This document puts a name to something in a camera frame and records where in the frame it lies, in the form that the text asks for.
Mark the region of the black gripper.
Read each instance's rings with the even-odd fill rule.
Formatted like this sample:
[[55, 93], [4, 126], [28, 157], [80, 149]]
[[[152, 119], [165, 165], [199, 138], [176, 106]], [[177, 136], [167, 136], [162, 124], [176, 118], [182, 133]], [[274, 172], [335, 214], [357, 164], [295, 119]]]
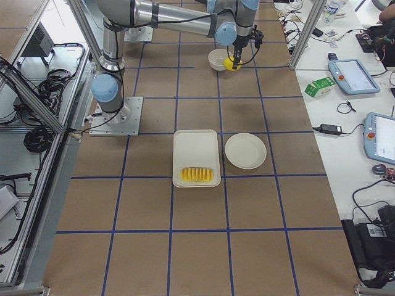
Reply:
[[235, 41], [233, 42], [233, 70], [238, 70], [241, 67], [241, 55], [242, 50], [248, 45], [251, 35], [241, 36], [237, 35]]

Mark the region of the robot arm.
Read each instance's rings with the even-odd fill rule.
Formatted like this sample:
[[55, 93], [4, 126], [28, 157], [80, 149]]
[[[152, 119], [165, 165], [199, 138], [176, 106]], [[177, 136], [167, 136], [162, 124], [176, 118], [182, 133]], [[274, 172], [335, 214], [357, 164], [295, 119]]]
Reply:
[[103, 49], [99, 63], [105, 73], [125, 68], [123, 37], [130, 28], [151, 27], [213, 38], [233, 46], [232, 68], [245, 65], [242, 51], [250, 41], [260, 48], [263, 33], [254, 25], [258, 1], [208, 1], [206, 12], [155, 1], [98, 1], [103, 13]]

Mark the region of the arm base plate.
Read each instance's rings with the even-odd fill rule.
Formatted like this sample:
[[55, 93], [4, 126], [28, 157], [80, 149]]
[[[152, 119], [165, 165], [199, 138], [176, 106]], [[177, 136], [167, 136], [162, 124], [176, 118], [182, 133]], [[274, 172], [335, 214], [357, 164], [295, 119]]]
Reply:
[[119, 113], [109, 114], [102, 111], [97, 103], [95, 112], [101, 113], [90, 121], [88, 130], [92, 136], [137, 136], [143, 109], [144, 97], [126, 97]]
[[151, 27], [129, 28], [125, 32], [126, 43], [149, 43], [152, 41], [153, 29]]

